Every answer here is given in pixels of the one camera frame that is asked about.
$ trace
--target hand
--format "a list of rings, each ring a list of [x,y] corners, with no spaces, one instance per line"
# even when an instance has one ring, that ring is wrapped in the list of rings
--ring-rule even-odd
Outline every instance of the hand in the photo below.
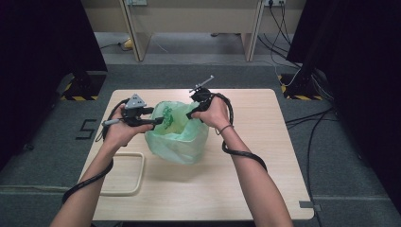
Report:
[[[210,107],[205,112],[192,113],[193,118],[200,118],[206,125],[221,130],[223,127],[230,124],[228,119],[227,105],[218,96],[212,99]]]
[[[125,104],[121,104],[114,112],[112,119],[122,118],[121,111],[124,108]],[[145,131],[149,131],[153,128],[153,125],[142,125],[138,127],[131,127],[124,122],[118,122],[117,124],[113,124],[109,127],[107,131],[106,138],[104,140],[105,144],[111,144],[112,146],[116,146],[117,148],[121,148],[126,146],[129,141],[138,133],[142,133]]]

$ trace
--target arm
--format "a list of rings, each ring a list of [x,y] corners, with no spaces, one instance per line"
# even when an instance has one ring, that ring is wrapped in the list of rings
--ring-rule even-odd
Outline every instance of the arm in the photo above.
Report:
[[[219,131],[230,125],[227,107],[215,97],[206,112],[193,113],[205,124]],[[229,149],[251,152],[233,127],[221,132]],[[255,160],[232,155],[239,183],[256,226],[292,226],[286,204],[268,172]]]
[[[121,109],[123,107],[124,104],[117,108],[113,119],[121,117]],[[121,147],[126,146],[134,135],[148,131],[151,128],[151,125],[130,127],[123,122],[111,125],[103,145],[79,182],[94,177],[103,171],[112,161],[115,153]],[[74,193],[62,206],[50,226],[91,226],[103,182],[104,178]]]

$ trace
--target trash bag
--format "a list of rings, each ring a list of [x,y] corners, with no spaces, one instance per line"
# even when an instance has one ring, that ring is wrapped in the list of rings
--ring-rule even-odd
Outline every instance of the trash bag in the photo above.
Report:
[[[148,147],[161,158],[184,165],[195,164],[203,155],[209,127],[199,119],[186,116],[198,102],[184,104],[178,101],[163,101],[156,105],[151,119],[163,116],[162,124],[145,133]]]

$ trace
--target person's left hand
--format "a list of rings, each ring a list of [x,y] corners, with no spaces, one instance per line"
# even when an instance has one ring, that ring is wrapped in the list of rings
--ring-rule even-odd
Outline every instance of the person's left hand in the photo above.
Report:
[[[112,119],[122,118],[121,111],[124,108],[125,104],[121,104],[114,112]],[[121,148],[126,146],[129,141],[135,136],[137,133],[142,133],[145,131],[149,131],[153,128],[153,125],[147,124],[138,127],[131,127],[126,123],[120,121],[117,124],[113,124],[109,127],[107,131],[106,138],[103,143],[111,144],[116,146],[117,148]]]

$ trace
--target gray carpet floor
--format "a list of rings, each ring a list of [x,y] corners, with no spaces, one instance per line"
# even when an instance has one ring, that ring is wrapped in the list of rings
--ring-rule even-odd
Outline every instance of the gray carpet floor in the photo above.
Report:
[[[207,88],[271,88],[285,120],[322,112],[330,102],[283,97],[273,67],[223,65],[108,65],[109,72],[96,101],[59,101],[32,140],[34,149],[14,156],[0,172],[0,226],[47,226],[61,205],[61,192],[5,185],[73,186],[82,171],[112,92],[117,89],[190,89],[210,75]],[[291,68],[280,72],[294,73]],[[65,77],[62,93],[71,79]],[[335,113],[316,128],[310,150],[309,176],[313,198],[320,205],[320,221],[294,220],[295,226],[401,226],[401,218],[375,173],[359,159],[350,137]],[[288,129],[305,180],[307,147],[316,123],[307,121]],[[95,221],[114,226],[112,221]],[[135,223],[134,226],[252,226],[229,223]]]

